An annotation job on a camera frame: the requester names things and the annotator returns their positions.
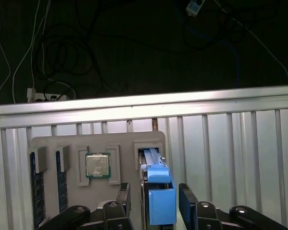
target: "screw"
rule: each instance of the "screw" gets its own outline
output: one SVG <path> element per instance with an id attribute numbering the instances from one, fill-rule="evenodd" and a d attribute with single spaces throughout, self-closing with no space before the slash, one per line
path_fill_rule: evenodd
<path id="1" fill-rule="evenodd" d="M 109 206 L 110 206 L 110 207 L 116 207 L 116 206 L 117 206 L 117 203 L 111 202 Z"/>
<path id="2" fill-rule="evenodd" d="M 238 208 L 236 208 L 236 210 L 240 213 L 246 213 L 246 210 L 242 207 L 238 207 Z"/>
<path id="3" fill-rule="evenodd" d="M 83 207 L 78 207 L 74 210 L 75 213 L 81 213 L 84 212 L 84 208 Z"/>
<path id="4" fill-rule="evenodd" d="M 201 206 L 203 206 L 203 207 L 209 207 L 209 204 L 206 203 L 206 202 L 202 202 L 202 203 L 201 203 Z"/>

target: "white device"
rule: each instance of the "white device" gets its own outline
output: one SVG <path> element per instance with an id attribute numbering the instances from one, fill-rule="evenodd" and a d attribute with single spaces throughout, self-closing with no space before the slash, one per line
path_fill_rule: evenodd
<path id="1" fill-rule="evenodd" d="M 195 17 L 200 11 L 205 1 L 206 0 L 191 0 L 186 8 L 188 15 Z"/>

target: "corrugated metal wall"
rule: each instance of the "corrugated metal wall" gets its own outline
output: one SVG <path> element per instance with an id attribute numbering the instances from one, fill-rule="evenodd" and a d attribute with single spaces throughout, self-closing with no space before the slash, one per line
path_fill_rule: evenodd
<path id="1" fill-rule="evenodd" d="M 288 226 L 288 109 L 0 130 L 0 230 L 31 230 L 27 143 L 34 137 L 166 135 L 177 183 L 228 211 L 247 205 Z"/>

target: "dark background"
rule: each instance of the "dark background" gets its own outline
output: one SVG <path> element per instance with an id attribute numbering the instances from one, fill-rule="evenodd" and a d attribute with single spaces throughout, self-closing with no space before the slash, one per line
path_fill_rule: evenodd
<path id="1" fill-rule="evenodd" d="M 238 8 L 272 1 L 227 2 Z M 78 0 L 80 20 L 84 27 L 89 27 L 96 11 L 96 3 L 96 0 Z M 47 1 L 42 0 L 36 27 L 45 14 L 46 5 Z M 37 0 L 0 0 L 0 39 L 11 64 L 12 74 L 30 46 L 36 6 Z M 219 29 L 217 14 L 209 11 L 218 9 L 213 0 L 206 0 L 203 12 L 191 19 L 189 26 L 206 36 L 214 36 Z M 67 23 L 84 32 L 77 22 L 74 0 L 52 1 L 47 27 L 56 23 Z M 183 42 L 183 25 L 173 0 L 137 0 L 109 9 L 100 14 L 94 31 L 127 36 L 165 50 L 190 51 Z M 288 0 L 280 1 L 275 18 L 258 23 L 252 31 L 288 70 Z M 58 27 L 53 34 L 72 35 L 72 32 Z M 207 42 L 196 35 L 188 32 L 186 34 L 189 43 L 194 46 L 202 46 Z M 36 38 L 36 48 L 40 39 L 41 36 Z M 113 89 L 105 86 L 102 88 L 94 70 L 84 76 L 62 73 L 52 77 L 74 86 L 80 98 L 288 84 L 284 69 L 249 33 L 242 42 L 233 45 L 240 59 L 239 85 L 236 82 L 235 55 L 227 45 L 220 43 L 192 54 L 170 54 L 126 39 L 95 34 L 92 34 L 88 43 L 96 56 L 102 77 Z M 69 54 L 67 65 L 75 59 L 73 52 Z M 79 63 L 78 70 L 87 69 L 91 65 L 87 53 L 81 50 Z M 7 74 L 8 68 L 0 50 L 0 85 Z M 43 92 L 48 83 L 48 80 L 36 79 L 36 91 Z M 25 103 L 26 89 L 32 87 L 29 55 L 15 76 L 14 87 L 16 102 Z M 47 92 L 61 94 L 66 92 L 66 87 L 55 83 L 47 88 Z M 73 97 L 71 91 L 66 93 L 70 98 Z M 12 76 L 0 93 L 0 104 L 10 103 L 13 103 Z"/>

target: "blue cable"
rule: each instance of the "blue cable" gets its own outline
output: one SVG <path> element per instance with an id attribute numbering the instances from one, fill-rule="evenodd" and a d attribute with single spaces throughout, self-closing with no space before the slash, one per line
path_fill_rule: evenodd
<path id="1" fill-rule="evenodd" d="M 179 9 L 178 9 L 178 6 L 176 5 L 175 0 L 174 0 L 174 5 L 175 5 L 175 9 L 176 9 L 176 14 L 177 14 L 177 16 L 178 16 L 181 24 L 184 25 L 184 21 L 183 21 L 182 15 L 181 15 L 181 13 L 180 13 L 180 11 L 179 11 Z M 194 34 L 194 35 L 196 35 L 196 36 L 198 36 L 198 37 L 204 38 L 204 39 L 206 39 L 206 40 L 208 40 L 208 41 L 215 41 L 215 40 L 213 40 L 212 38 L 210 38 L 210 37 L 208 37 L 208 36 L 206 36 L 206 35 L 204 35 L 204 34 L 201 34 L 201 33 L 197 32 L 197 31 L 193 30 L 193 29 L 192 29 L 191 27 L 189 27 L 189 26 L 185 26 L 185 27 L 186 27 L 192 34 Z M 228 46 L 229 49 L 230 49 L 230 50 L 234 53 L 234 55 L 235 55 L 236 65 L 237 65 L 237 66 L 236 66 L 236 87 L 238 88 L 238 87 L 240 86 L 240 59 L 239 59 L 238 53 L 237 53 L 236 49 L 235 49 L 233 46 L 231 46 L 229 43 L 227 43 L 226 41 L 224 41 L 224 40 L 219 40 L 219 41 L 216 41 L 216 42 L 219 42 L 219 43 L 221 43 L 221 44 L 223 44 L 223 45 L 225 45 L 225 46 Z"/>

